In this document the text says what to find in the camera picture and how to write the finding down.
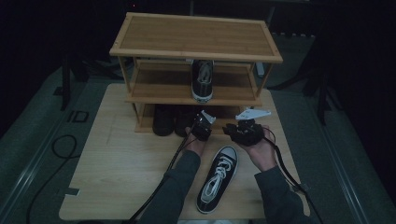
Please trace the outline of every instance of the shoe rack top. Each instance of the shoe rack top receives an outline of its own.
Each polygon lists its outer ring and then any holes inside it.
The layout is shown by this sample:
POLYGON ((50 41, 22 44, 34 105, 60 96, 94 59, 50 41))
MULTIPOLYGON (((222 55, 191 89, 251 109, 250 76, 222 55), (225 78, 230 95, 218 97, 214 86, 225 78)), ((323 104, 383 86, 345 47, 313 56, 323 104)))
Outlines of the shoe rack top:
POLYGON ((113 56, 282 63, 264 21, 126 14, 113 56))

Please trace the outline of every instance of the wooden shoe rack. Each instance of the wooden shoe rack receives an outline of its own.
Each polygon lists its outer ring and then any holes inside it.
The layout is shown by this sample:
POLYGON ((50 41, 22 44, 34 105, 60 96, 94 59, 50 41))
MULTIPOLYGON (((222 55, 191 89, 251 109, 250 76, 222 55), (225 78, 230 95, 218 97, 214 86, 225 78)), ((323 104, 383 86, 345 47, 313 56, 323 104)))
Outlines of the wooden shoe rack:
POLYGON ((191 95, 191 60, 215 60, 213 98, 204 110, 217 117, 213 133, 247 106, 262 106, 260 93, 273 63, 282 63, 264 21, 127 13, 110 50, 118 56, 136 132, 152 132, 155 104, 200 105, 191 95), (125 58, 134 58, 127 73, 125 58), (257 86, 255 63, 268 63, 257 86))

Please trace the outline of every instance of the black sneaker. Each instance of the black sneaker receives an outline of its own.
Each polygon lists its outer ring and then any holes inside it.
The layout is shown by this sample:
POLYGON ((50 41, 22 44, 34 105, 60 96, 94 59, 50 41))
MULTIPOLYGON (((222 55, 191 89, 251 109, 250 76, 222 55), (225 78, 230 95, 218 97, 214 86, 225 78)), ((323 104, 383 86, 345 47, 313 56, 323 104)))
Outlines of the black sneaker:
POLYGON ((192 97, 200 104, 212 99, 212 74, 214 62, 210 60, 194 60, 191 66, 192 97))
POLYGON ((166 136, 175 129, 173 105, 155 105, 152 131, 159 136, 166 136))
POLYGON ((203 214, 213 212, 224 190, 236 173, 238 154, 233 147, 222 147, 213 159, 204 186, 198 194, 197 208, 203 214))
POLYGON ((197 117, 197 112, 193 105, 178 105, 175 133, 180 137, 186 137, 186 127, 191 127, 197 117))

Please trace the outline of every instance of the hand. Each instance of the hand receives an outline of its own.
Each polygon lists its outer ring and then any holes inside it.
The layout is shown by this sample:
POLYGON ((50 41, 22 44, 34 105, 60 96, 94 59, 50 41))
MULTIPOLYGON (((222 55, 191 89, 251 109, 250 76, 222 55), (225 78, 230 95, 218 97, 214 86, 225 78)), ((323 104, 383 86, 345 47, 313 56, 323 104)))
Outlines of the hand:
MULTIPOLYGON (((186 127, 186 133, 190 132, 190 127, 186 127)), ((186 148, 185 150, 190 150, 198 154, 199 157, 202 156, 204 153, 206 142, 198 140, 192 133, 190 134, 189 138, 186 141, 186 148)))
MULTIPOLYGON (((274 142, 270 132, 267 130, 269 127, 267 125, 262 125, 262 128, 265 137, 274 142)), ((245 147, 239 144, 238 146, 247 152, 253 164, 259 168, 260 171, 264 172, 276 167, 275 151, 265 139, 262 139, 258 144, 251 147, 245 147)))

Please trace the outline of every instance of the dark sleeve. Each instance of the dark sleeve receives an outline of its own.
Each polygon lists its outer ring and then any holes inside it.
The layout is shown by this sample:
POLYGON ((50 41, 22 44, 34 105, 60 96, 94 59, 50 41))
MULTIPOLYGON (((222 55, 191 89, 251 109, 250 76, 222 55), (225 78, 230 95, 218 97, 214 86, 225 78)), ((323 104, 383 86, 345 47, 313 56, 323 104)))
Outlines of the dark sleeve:
POLYGON ((268 224, 314 223, 304 214, 303 202, 290 190, 278 166, 256 174, 268 224))
POLYGON ((201 159, 195 152, 184 151, 175 169, 163 176, 163 186, 138 223, 176 224, 200 163, 201 159))

